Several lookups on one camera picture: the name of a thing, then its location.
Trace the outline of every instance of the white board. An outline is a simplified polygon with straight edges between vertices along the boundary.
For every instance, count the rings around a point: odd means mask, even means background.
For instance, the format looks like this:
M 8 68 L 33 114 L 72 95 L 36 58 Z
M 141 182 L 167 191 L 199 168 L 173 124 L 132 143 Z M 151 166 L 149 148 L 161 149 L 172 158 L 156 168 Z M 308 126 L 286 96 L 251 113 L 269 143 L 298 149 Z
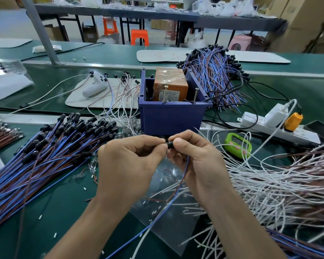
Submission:
M 186 59 L 186 53 L 192 50 L 139 50 L 137 60 L 140 62 L 180 62 Z M 234 51 L 227 52 L 228 55 L 235 55 L 239 62 L 259 63 L 290 63 L 291 61 L 268 52 Z
M 137 84 L 135 83 L 135 80 L 138 80 L 139 82 L 141 81 L 140 79 L 133 79 L 130 83 L 130 87 L 133 88 Z M 108 81 L 110 83 L 110 86 L 112 87 L 113 93 L 114 93 L 114 100 L 113 102 L 115 103 L 117 101 L 118 97 L 118 87 L 120 81 L 116 78 L 108 78 Z M 88 87 L 92 85 L 92 80 L 87 80 L 83 85 L 82 83 L 84 80 L 79 82 L 75 88 L 78 88 L 77 90 L 74 90 L 69 97 L 66 99 L 65 104 L 68 106 L 72 107 L 79 107 L 79 108 L 109 108 L 112 103 L 112 93 L 110 88 L 108 87 L 106 90 L 92 96 L 91 98 L 85 98 L 82 95 L 82 92 L 86 90 Z M 140 87 L 137 87 L 133 90 L 133 109 L 138 108 L 138 97 L 140 93 Z M 118 108 L 119 103 L 115 104 L 113 108 Z M 128 101 L 125 101 L 124 104 L 121 106 L 125 108 L 131 108 L 131 100 L 129 99 Z
M 0 48 L 14 48 L 31 41 L 32 39 L 0 38 Z

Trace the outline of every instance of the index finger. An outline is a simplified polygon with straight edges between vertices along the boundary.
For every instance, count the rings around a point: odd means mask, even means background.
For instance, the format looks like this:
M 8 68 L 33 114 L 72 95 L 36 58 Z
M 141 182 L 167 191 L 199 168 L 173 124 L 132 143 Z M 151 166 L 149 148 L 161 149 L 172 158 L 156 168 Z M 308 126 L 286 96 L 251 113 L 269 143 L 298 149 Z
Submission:
M 191 143 L 195 146 L 198 146 L 198 147 L 204 147 L 206 145 L 211 144 L 207 139 L 205 139 L 204 137 L 202 137 L 199 134 L 196 134 L 195 132 L 193 132 L 191 130 L 186 130 L 180 134 L 173 135 L 168 138 L 168 141 L 173 141 L 175 138 L 184 139 L 184 140 L 188 141 L 189 143 Z
M 165 143 L 165 139 L 150 135 L 138 135 L 120 139 L 120 143 L 132 152 L 137 152 L 146 146 L 156 146 Z

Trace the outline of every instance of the power strip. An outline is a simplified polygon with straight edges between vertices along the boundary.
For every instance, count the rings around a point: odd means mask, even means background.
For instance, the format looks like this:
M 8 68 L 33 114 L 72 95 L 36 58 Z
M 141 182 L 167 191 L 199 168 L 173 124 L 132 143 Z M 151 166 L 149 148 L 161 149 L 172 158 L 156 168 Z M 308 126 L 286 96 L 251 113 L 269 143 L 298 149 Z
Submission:
M 237 119 L 237 121 L 240 123 L 240 127 L 242 128 L 253 125 L 256 120 L 257 116 L 254 113 L 249 112 L 244 112 L 242 118 Z M 258 122 L 251 129 L 271 135 L 276 128 L 268 127 L 264 125 L 264 123 L 265 118 L 263 116 L 258 116 Z M 274 136 L 303 146 L 320 144 L 319 136 L 316 133 L 301 128 L 297 128 L 294 132 L 279 129 Z

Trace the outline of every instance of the green timer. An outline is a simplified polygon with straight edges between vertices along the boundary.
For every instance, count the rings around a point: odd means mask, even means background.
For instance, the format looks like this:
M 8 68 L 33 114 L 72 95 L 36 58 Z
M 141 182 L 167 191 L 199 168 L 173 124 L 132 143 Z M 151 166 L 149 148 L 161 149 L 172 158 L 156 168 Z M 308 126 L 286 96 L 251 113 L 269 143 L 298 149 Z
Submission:
M 243 139 L 241 136 L 235 133 L 229 133 L 225 138 L 225 144 L 223 147 L 235 155 L 238 158 L 243 159 L 243 156 L 250 156 L 252 151 L 252 145 L 246 139 Z

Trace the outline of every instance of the yellow plug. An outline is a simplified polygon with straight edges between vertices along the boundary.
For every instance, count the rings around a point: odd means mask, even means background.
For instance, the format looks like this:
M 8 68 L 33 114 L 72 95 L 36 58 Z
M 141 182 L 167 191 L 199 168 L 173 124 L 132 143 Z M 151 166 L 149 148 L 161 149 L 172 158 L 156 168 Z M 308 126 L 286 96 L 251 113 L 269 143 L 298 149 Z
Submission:
M 302 114 L 293 113 L 284 123 L 284 129 L 294 132 L 303 119 Z

